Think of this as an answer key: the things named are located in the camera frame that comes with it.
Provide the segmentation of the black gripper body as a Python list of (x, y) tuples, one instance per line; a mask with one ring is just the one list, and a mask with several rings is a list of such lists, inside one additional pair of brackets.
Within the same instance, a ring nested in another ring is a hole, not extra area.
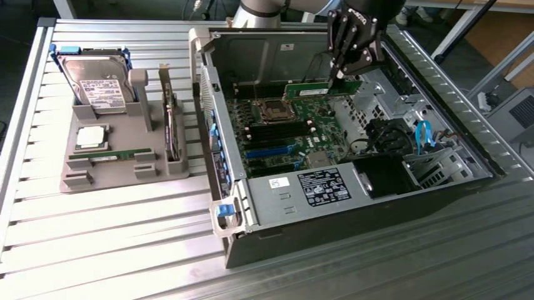
[(379, 39), (404, 1), (342, 1), (327, 13), (327, 50), (332, 56), (363, 51)]

